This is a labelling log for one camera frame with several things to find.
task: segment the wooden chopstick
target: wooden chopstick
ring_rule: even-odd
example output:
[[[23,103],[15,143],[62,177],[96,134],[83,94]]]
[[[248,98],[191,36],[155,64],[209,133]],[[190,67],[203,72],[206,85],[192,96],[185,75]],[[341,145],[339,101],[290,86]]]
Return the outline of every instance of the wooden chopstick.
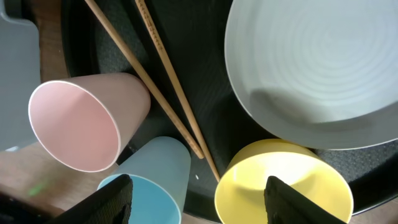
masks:
[[[203,135],[201,134],[199,125],[195,119],[195,116],[193,115],[193,112],[188,103],[187,97],[185,96],[185,93],[182,90],[181,84],[177,78],[177,74],[175,73],[175,70],[173,68],[173,65],[172,65],[170,59],[169,59],[169,56],[167,55],[167,52],[163,45],[163,42],[160,39],[159,33],[157,32],[157,29],[155,27],[154,21],[152,20],[152,17],[149,14],[149,10],[145,4],[145,0],[136,0],[136,4],[137,4],[139,12],[141,13],[141,17],[144,20],[144,23],[147,27],[147,30],[150,34],[150,37],[152,38],[152,41],[156,47],[157,53],[159,54],[159,57],[162,60],[163,66],[165,67],[166,72],[169,75],[170,81],[172,82],[174,90],[178,96],[178,99],[180,100],[180,103],[185,112],[185,115],[188,118],[190,126],[193,130],[193,133],[195,134],[195,137],[197,138],[199,145],[200,145],[201,149],[203,150],[203,153],[205,154],[207,162],[210,165],[211,171],[213,171],[213,174],[216,177],[216,180],[219,182],[220,175],[218,174],[217,168],[214,164],[213,158],[211,157],[210,151],[207,148],[205,139],[203,138]]]
[[[177,127],[177,129],[180,131],[181,135],[188,142],[188,144],[190,145],[192,150],[195,152],[195,154],[199,157],[199,159],[204,158],[203,151],[200,149],[197,142],[191,136],[191,134],[189,133],[187,128],[183,125],[180,118],[178,118],[178,116],[175,114],[174,110],[169,105],[169,103],[164,98],[164,96],[159,91],[159,89],[156,87],[155,83],[152,81],[152,79],[150,79],[147,72],[144,70],[142,65],[138,62],[136,56],[131,52],[130,48],[123,41],[123,39],[118,34],[116,29],[112,26],[110,21],[106,18],[106,16],[102,12],[102,10],[98,7],[97,3],[95,3],[94,0],[85,0],[85,1],[86,1],[87,5],[90,7],[90,9],[94,12],[95,16],[98,18],[98,20],[100,21],[102,26],[105,28],[105,30],[108,32],[108,34],[111,36],[113,41],[119,47],[120,51],[124,54],[124,56],[130,62],[133,69],[140,76],[141,80],[148,87],[149,91],[153,94],[153,96],[159,102],[159,104],[161,105],[163,110],[166,112],[166,114],[172,120],[175,127]]]

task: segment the wooden surface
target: wooden surface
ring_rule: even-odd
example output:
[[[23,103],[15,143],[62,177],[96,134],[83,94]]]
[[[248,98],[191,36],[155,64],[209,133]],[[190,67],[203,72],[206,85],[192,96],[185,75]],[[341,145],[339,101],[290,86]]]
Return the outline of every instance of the wooden surface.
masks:
[[[42,81],[66,78],[60,32],[60,0],[32,0],[40,33]],[[117,168],[99,173],[70,169],[36,143],[17,152],[0,152],[0,191],[54,215],[92,194],[99,182]],[[183,224],[207,224],[184,214]],[[398,200],[353,217],[351,224],[398,224]]]

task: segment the gray surface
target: gray surface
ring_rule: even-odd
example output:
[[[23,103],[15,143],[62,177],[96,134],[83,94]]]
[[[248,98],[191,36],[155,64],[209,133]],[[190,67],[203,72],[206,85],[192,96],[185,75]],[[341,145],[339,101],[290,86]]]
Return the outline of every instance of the gray surface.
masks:
[[[31,21],[9,18],[0,0],[0,151],[36,141],[27,110],[39,84],[39,32]]]
[[[315,153],[342,174],[347,182],[366,175],[397,155],[397,152],[398,141],[357,150],[315,150]]]

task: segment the yellow cup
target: yellow cup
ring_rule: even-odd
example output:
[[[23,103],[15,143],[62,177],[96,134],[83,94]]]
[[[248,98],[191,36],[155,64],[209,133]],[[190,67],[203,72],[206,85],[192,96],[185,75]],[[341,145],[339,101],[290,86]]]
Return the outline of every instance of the yellow cup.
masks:
[[[264,189],[270,175],[349,222],[354,202],[344,178],[308,149],[281,139],[254,142],[234,156],[216,189],[220,220],[225,224],[267,223]]]

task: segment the pink cup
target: pink cup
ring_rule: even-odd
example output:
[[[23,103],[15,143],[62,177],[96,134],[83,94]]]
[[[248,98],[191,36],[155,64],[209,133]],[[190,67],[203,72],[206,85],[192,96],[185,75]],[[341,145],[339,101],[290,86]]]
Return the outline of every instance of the pink cup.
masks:
[[[30,125],[43,147],[76,170],[109,168],[148,114],[144,84],[126,73],[50,81],[29,101]]]

